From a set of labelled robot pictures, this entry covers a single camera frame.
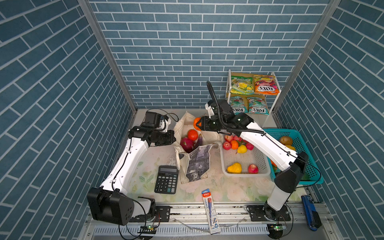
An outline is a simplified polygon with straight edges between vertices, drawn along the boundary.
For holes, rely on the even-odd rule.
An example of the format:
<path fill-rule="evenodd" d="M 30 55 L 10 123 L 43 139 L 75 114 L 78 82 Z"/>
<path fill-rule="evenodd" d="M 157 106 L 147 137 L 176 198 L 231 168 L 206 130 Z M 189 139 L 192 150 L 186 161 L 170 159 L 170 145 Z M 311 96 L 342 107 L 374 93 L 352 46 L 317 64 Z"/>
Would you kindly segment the orange pumpkin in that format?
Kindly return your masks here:
<path fill-rule="evenodd" d="M 194 119 L 194 123 L 193 123 L 193 126 L 194 128 L 197 130 L 197 131 L 200 131 L 201 130 L 201 118 L 195 118 Z"/>

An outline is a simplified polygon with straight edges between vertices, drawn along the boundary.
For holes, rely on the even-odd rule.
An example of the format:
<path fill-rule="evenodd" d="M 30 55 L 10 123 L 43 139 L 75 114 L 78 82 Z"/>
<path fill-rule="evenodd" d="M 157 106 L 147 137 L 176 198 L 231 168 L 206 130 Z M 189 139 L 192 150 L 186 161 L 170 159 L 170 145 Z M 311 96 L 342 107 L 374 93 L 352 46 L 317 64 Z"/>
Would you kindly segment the pink dragon fruit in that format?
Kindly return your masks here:
<path fill-rule="evenodd" d="M 186 153 L 191 153 L 194 150 L 195 142 L 185 137 L 181 140 L 180 145 Z"/>

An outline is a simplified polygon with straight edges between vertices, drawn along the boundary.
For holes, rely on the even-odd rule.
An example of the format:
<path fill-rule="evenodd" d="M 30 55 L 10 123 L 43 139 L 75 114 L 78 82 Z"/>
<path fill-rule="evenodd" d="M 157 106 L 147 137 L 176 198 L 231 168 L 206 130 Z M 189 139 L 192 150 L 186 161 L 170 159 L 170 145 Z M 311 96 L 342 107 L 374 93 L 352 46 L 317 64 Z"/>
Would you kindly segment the purple eggplant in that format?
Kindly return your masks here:
<path fill-rule="evenodd" d="M 197 149 L 197 148 L 198 148 L 199 146 L 201 146 L 202 144 L 203 144 L 203 136 L 202 136 L 202 134 L 199 134 L 194 149 Z"/>

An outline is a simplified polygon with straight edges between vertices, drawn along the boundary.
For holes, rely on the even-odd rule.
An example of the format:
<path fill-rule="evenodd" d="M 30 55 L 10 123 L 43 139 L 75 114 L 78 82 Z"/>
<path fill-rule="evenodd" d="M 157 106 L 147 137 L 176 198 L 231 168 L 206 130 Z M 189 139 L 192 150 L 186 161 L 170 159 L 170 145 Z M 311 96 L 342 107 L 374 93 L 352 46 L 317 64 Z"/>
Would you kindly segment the red tomato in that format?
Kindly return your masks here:
<path fill-rule="evenodd" d="M 191 141 L 196 141 L 199 138 L 199 133 L 196 130 L 189 130 L 187 137 Z"/>

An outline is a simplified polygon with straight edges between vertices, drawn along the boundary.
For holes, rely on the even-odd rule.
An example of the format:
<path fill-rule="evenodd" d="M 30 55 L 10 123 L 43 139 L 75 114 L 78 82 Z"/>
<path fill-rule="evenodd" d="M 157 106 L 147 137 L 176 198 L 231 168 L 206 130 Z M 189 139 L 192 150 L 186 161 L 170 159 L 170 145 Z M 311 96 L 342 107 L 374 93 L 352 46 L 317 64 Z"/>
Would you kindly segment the green yellow candy bag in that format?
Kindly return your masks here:
<path fill-rule="evenodd" d="M 237 95 L 254 94 L 253 77 L 231 76 L 231 93 Z"/>

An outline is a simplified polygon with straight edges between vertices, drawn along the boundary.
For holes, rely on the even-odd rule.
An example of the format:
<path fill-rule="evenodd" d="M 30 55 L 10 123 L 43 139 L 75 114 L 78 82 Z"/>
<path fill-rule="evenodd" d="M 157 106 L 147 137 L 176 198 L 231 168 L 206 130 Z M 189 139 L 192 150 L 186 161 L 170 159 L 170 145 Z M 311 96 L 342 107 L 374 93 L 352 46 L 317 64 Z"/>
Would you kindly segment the beige canvas tote bag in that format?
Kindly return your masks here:
<path fill-rule="evenodd" d="M 187 137 L 189 130 L 194 130 L 196 117 L 186 112 L 174 127 L 176 141 L 173 146 L 176 151 L 177 168 L 181 173 L 181 183 L 187 184 L 208 178 L 211 168 L 212 148 L 220 147 L 224 138 L 216 132 L 198 131 L 203 136 L 203 144 L 191 153 L 186 153 L 180 142 Z"/>

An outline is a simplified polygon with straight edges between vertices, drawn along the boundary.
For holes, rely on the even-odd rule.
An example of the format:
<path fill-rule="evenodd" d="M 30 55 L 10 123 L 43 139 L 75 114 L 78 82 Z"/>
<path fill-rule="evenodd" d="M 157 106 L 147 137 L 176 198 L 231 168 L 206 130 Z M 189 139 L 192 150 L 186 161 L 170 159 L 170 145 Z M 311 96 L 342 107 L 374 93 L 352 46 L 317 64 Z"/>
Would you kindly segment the orange Fox's candy bag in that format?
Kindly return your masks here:
<path fill-rule="evenodd" d="M 273 75 L 254 75 L 255 93 L 261 95 L 277 95 L 280 90 L 277 79 Z"/>

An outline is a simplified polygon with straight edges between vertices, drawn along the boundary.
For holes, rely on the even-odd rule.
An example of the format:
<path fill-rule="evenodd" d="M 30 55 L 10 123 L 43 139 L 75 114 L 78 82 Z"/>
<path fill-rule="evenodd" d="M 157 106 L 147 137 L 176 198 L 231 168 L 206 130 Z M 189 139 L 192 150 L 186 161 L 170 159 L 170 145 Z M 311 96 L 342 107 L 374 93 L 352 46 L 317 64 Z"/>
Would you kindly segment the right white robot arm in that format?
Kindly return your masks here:
<path fill-rule="evenodd" d="M 305 152 L 296 153 L 265 132 L 247 114 L 203 116 L 194 127 L 201 131 L 234 134 L 259 149 L 281 170 L 275 186 L 263 207 L 265 217 L 275 221 L 281 209 L 298 186 L 309 161 Z"/>

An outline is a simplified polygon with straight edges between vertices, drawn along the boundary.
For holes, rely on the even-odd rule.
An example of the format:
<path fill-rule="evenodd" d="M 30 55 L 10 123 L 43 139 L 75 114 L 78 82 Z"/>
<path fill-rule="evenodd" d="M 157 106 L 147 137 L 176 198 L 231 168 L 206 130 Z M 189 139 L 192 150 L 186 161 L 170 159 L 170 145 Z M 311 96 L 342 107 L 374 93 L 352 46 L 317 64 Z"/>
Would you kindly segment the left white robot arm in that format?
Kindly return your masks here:
<path fill-rule="evenodd" d="M 134 218 L 153 217 L 156 204 L 151 198 L 130 197 L 128 184 L 139 161 L 151 144 L 168 146 L 176 141 L 173 130 L 133 127 L 122 155 L 98 188 L 91 188 L 87 200 L 96 221 L 125 226 Z"/>

